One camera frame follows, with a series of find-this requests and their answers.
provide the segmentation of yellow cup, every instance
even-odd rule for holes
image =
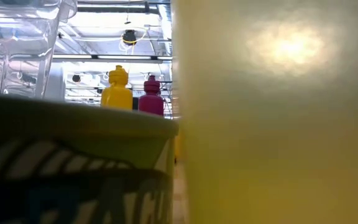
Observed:
[[[173,6],[191,224],[358,223],[358,4]]]

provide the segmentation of plastic container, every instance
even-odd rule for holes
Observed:
[[[109,72],[110,87],[102,92],[101,106],[132,110],[132,91],[125,88],[128,84],[128,73],[121,65]]]
[[[76,0],[0,1],[0,93],[42,97],[60,21]]]
[[[146,95],[139,98],[139,110],[164,116],[164,100],[157,94],[160,92],[160,82],[155,80],[155,76],[149,76],[149,80],[144,82]]]
[[[0,96],[0,223],[171,223],[176,133],[156,116]]]

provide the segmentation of pipe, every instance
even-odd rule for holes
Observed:
[[[144,0],[79,0],[78,4],[139,4]],[[148,0],[149,4],[171,4],[170,0]]]
[[[147,13],[157,14],[156,5],[145,4],[79,4],[78,12],[118,12],[118,13]]]

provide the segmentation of clear plastic jug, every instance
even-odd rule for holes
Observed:
[[[0,0],[0,93],[42,97],[59,22],[76,0]]]

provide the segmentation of yellow water bottle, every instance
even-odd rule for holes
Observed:
[[[128,84],[128,73],[121,65],[109,72],[110,87],[102,92],[101,106],[120,109],[132,109],[132,92],[125,88]]]

